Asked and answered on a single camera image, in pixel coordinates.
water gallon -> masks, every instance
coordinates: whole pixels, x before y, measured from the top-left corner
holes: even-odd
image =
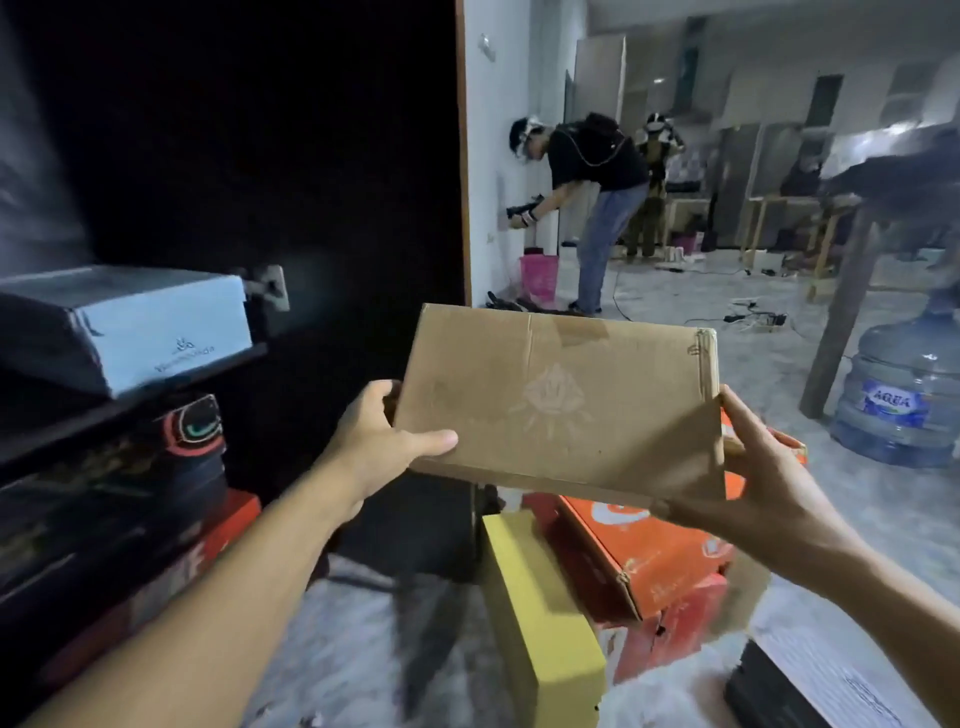
[[[830,434],[890,465],[944,468],[960,436],[960,326],[949,290],[916,319],[867,330]]]

pink bucket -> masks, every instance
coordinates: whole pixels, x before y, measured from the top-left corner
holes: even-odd
[[[558,255],[523,255],[520,258],[520,279],[523,290],[537,303],[553,303],[557,295]]]

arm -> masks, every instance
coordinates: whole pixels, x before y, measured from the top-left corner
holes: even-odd
[[[456,434],[387,423],[390,381],[350,406],[324,454],[143,631],[42,706],[29,728],[233,728],[333,531],[363,499]]]
[[[759,418],[730,390],[722,399],[742,441],[725,450],[727,469],[747,478],[743,497],[658,502],[651,512],[714,533],[834,602],[874,639],[934,717],[960,725],[960,694],[947,678],[960,674],[960,608],[871,549]]]
[[[550,194],[549,197],[547,197],[546,200],[534,207],[534,216],[538,220],[542,220],[543,215],[549,215],[555,209],[560,209],[570,202],[570,200],[573,198],[573,195],[576,194],[578,189],[580,189],[581,185],[583,185],[583,183],[579,181],[561,184]]]
[[[576,194],[577,190],[580,189],[582,184],[583,183],[580,181],[561,184],[559,187],[557,187],[557,189],[550,193],[549,197],[533,208],[532,221],[528,221],[526,219],[526,213],[523,215],[515,215],[514,217],[510,218],[510,227],[515,230],[520,230],[530,227],[531,222],[542,220],[544,215],[549,215],[555,209],[560,209],[566,205],[573,195]]]

wooden shelf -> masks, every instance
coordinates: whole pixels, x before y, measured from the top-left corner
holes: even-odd
[[[247,364],[267,353],[267,345],[130,392],[117,400],[77,392],[42,379],[0,370],[0,466],[131,412],[158,397]]]

dark wall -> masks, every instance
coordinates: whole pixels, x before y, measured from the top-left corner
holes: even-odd
[[[93,253],[0,12],[0,278],[85,265]]]
[[[420,306],[463,302],[454,3],[6,7],[98,257],[284,265],[271,354],[215,387],[270,497],[402,376]]]

